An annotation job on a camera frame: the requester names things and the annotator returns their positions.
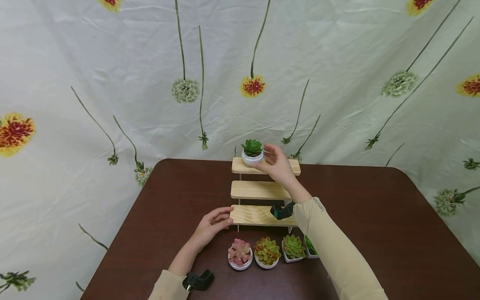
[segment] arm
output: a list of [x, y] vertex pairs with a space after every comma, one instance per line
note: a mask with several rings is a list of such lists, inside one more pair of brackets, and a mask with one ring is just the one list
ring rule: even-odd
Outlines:
[[283, 185], [295, 206], [293, 217], [317, 251], [340, 300], [386, 300], [372, 269], [348, 237], [335, 224], [318, 198], [298, 182], [279, 147], [266, 144], [267, 164], [260, 171]]
[[191, 271], [198, 253], [222, 229], [232, 224], [229, 213], [232, 207], [217, 208], [205, 215], [188, 242], [180, 249], [168, 270], [163, 270], [160, 278], [148, 297], [148, 300], [185, 300], [190, 292], [184, 287], [184, 281]]

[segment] red and yellow flower print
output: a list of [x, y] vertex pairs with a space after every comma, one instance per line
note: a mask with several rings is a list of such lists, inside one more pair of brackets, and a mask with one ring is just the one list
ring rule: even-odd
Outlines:
[[264, 92], [265, 82], [262, 76], [255, 75], [253, 78], [245, 76], [241, 81], [240, 92], [242, 96], [254, 98]]
[[408, 0], [407, 13], [410, 16], [418, 16], [433, 2], [433, 0]]
[[111, 12], [119, 12], [121, 6], [121, 0], [97, 0], [103, 7]]
[[456, 92], [469, 97], [480, 97], [480, 73], [467, 77], [456, 86]]
[[32, 118], [24, 119], [21, 114], [13, 112], [0, 118], [0, 156], [9, 157], [16, 154], [35, 133]]

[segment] left hand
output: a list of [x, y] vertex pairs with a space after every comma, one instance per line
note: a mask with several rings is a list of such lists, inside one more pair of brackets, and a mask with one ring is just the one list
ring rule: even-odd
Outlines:
[[230, 206], [219, 207], [206, 214], [187, 244], [200, 252], [219, 231], [232, 225], [233, 219], [230, 218], [229, 214], [232, 210], [233, 207]]

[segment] beige sleeve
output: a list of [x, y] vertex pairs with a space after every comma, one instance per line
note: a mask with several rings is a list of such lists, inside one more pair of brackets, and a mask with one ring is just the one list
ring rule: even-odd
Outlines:
[[190, 292], [182, 285], [185, 277], [163, 270], [148, 300], [186, 300]]
[[388, 299], [367, 261], [318, 198], [294, 205], [293, 217], [312, 242], [340, 300]]

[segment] fabric backdrop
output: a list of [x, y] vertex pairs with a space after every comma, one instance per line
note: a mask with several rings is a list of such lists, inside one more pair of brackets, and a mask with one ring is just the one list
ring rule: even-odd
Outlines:
[[480, 1], [177, 7], [0, 1], [0, 299], [78, 299], [158, 161], [246, 139], [389, 161], [480, 263]]

